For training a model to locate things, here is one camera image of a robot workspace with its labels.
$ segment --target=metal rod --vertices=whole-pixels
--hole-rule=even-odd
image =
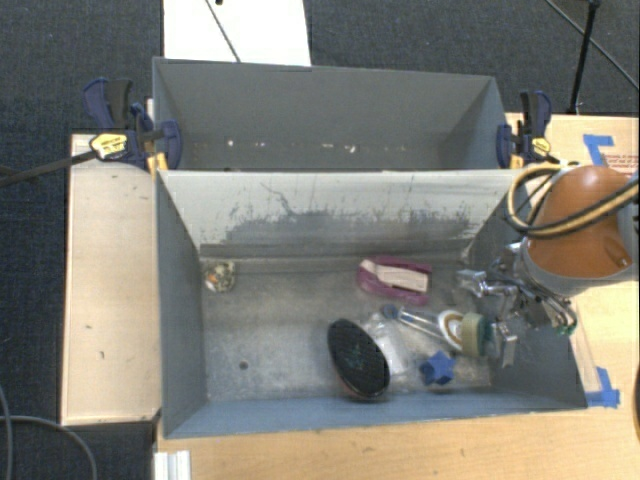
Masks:
[[[596,11],[600,7],[600,0],[589,0],[589,15],[587,17],[587,26],[584,29],[582,37],[582,48],[580,49],[580,59],[578,61],[578,69],[573,82],[573,92],[571,93],[571,102],[567,113],[578,113],[578,93],[580,92],[580,84],[582,83],[582,74],[584,72],[584,64],[587,60],[587,51],[589,50],[589,42],[591,41],[591,33],[593,32],[593,23],[596,19]]]

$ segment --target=blue clamp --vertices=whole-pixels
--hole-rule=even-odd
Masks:
[[[551,100],[542,91],[521,92],[524,120],[518,121],[518,133],[508,124],[498,127],[496,137],[496,155],[498,165],[503,169],[511,166],[513,156],[520,157],[523,165],[544,160],[550,157],[550,146],[544,138],[547,125],[551,122]]]
[[[453,367],[456,360],[439,350],[427,361],[420,365],[420,372],[424,375],[424,383],[428,386],[439,384],[444,386],[453,380]]]
[[[596,371],[600,378],[602,390],[585,393],[589,407],[611,407],[617,409],[618,405],[620,405],[620,390],[611,387],[609,374],[605,368],[596,366]]]
[[[182,136],[177,121],[168,119],[154,130],[153,120],[140,103],[129,106],[131,85],[130,80],[110,82],[106,78],[89,82],[82,91],[85,112],[94,119],[101,132],[117,130],[126,135],[127,153],[114,161],[146,169],[147,159],[162,152],[169,169],[177,169],[182,156]]]

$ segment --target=black cable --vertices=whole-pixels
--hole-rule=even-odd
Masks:
[[[236,62],[241,63],[242,61],[240,60],[240,57],[238,57],[238,54],[236,53],[236,50],[233,47],[233,44],[231,44],[231,40],[227,36],[227,33],[225,32],[224,27],[222,26],[222,23],[220,23],[220,20],[218,19],[216,12],[213,10],[213,7],[211,6],[211,2],[209,2],[209,0],[204,0],[204,1],[207,2],[207,7],[209,7],[209,10],[211,11],[211,15],[213,16],[213,19],[216,21],[216,24],[218,25],[218,28],[222,33],[222,37],[224,37],[224,40],[227,42],[227,46],[229,46],[231,53],[236,59]]]
[[[36,416],[11,416],[11,421],[13,423],[30,423],[33,425],[40,425],[41,427],[53,429],[56,432],[62,432],[62,434],[66,435],[69,439],[71,439],[78,446],[80,446],[80,448],[86,455],[87,459],[89,460],[89,464],[91,466],[92,480],[98,480],[98,466],[96,465],[96,459],[93,456],[93,452],[91,451],[89,446],[87,446],[87,443],[85,443],[84,440],[78,434],[76,434],[73,430],[70,430],[67,427],[64,427],[62,425],[59,425],[55,421],[45,420],[44,418],[38,418]]]
[[[575,21],[573,21],[560,7],[558,7],[552,0],[544,0],[554,11],[556,11],[562,18],[564,18],[569,24],[575,28],[580,34],[584,36],[584,29],[580,27]],[[591,44],[602,54],[604,57],[615,67],[621,74],[624,76],[631,85],[636,89],[636,91],[640,91],[640,86],[638,86],[638,82],[636,82],[633,77],[625,71],[625,69],[616,61],[611,54],[606,51],[595,39],[591,38]]]
[[[535,195],[538,192],[540,192],[540,190],[542,190],[542,188],[549,182],[551,178],[553,178],[553,174],[549,174],[549,176],[547,176],[547,179],[541,182],[540,185],[538,185],[535,188],[535,190],[531,192],[531,194],[529,194],[529,196],[524,200],[524,202],[516,210],[516,214],[520,213],[520,210],[522,210],[531,201],[531,199],[533,199]]]
[[[93,160],[95,157],[95,151],[91,150],[69,158],[56,160],[55,162],[41,165],[33,169],[20,171],[17,174],[7,176],[6,178],[0,178],[0,188],[8,187],[9,185],[14,185],[15,183],[20,183],[21,181],[27,181],[37,176],[42,176],[43,174],[57,171],[58,169],[64,169],[65,167],[71,167],[72,165],[81,164],[82,162],[86,162],[87,160]]]
[[[13,476],[13,428],[11,426],[11,413],[9,412],[9,404],[4,396],[2,386],[0,386],[0,404],[2,404],[2,413],[4,414],[4,425],[7,429],[7,474],[6,479],[11,480]]]
[[[515,187],[515,190],[517,190],[520,186],[522,186],[522,184],[526,183],[527,181],[530,181],[531,179],[535,179],[537,177],[540,177],[544,174],[548,174],[548,172],[546,170],[541,170],[538,171],[536,173],[532,173],[531,176],[527,176],[524,177],[520,183],[518,184],[517,187]],[[580,225],[579,227],[575,227],[575,228],[571,228],[568,230],[560,230],[557,233],[545,233],[543,235],[539,235],[537,232],[539,231],[544,231],[546,229],[550,229],[550,228],[554,228],[556,226],[562,225],[562,224],[566,224],[566,223],[570,223],[571,221],[574,221],[575,219],[578,219],[588,213],[591,213],[592,211],[598,210],[599,208],[601,208],[602,206],[604,206],[606,203],[613,201],[614,199],[616,199],[618,196],[622,195],[624,192],[628,191],[631,187],[633,187],[634,185],[638,185],[638,179],[634,178],[631,179],[630,181],[628,181],[627,183],[625,183],[621,188],[619,188],[618,190],[615,190],[614,192],[612,192],[611,194],[607,195],[606,197],[600,199],[599,201],[595,202],[594,204],[583,208],[577,212],[572,213],[571,215],[567,215],[566,217],[563,217],[557,221],[554,222],[550,222],[547,224],[541,224],[538,226],[532,226],[532,225],[528,225],[528,226],[521,226],[520,224],[518,224],[517,222],[515,222],[512,218],[512,215],[507,213],[506,215],[506,219],[508,224],[515,229],[516,231],[519,231],[521,233],[525,233],[527,236],[530,236],[532,238],[556,238],[559,236],[564,236],[570,233],[574,233],[576,231],[579,231],[581,229],[584,229],[592,224],[595,224],[596,222],[601,221],[602,219],[608,217],[609,215],[612,215],[613,213],[615,213],[616,211],[618,211],[619,209],[625,207],[627,204],[629,204],[631,202],[631,200],[626,200],[621,202],[620,204],[616,205],[614,208],[611,209],[611,211],[603,214],[603,215],[599,215],[593,219],[590,219],[588,222],[585,222],[584,224]]]

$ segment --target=wooden table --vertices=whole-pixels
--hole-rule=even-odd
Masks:
[[[514,122],[519,116],[508,117]],[[635,161],[637,166],[637,119],[556,116],[547,137],[556,156],[590,163],[584,134],[611,136],[614,145],[600,151],[619,165]],[[577,303],[595,362],[608,370],[613,387],[620,390],[616,410],[596,407],[169,441],[159,437],[158,450],[190,450],[194,480],[640,478],[640,441],[632,413],[638,284],[589,290]]]

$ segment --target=bin floor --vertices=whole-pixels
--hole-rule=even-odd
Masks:
[[[355,273],[362,258],[228,260],[236,263],[233,289],[216,294],[204,283],[202,288],[210,400],[344,396],[327,346],[329,324],[338,318],[362,323],[385,303],[394,302],[358,288]],[[203,258],[203,269],[211,261]],[[451,290],[460,266],[453,261],[432,265],[431,298],[422,309],[453,308]],[[395,325],[417,361],[442,348],[438,340]],[[459,357],[455,379],[446,388],[489,384],[486,360]],[[408,375],[392,378],[390,392],[427,389],[416,366]]]

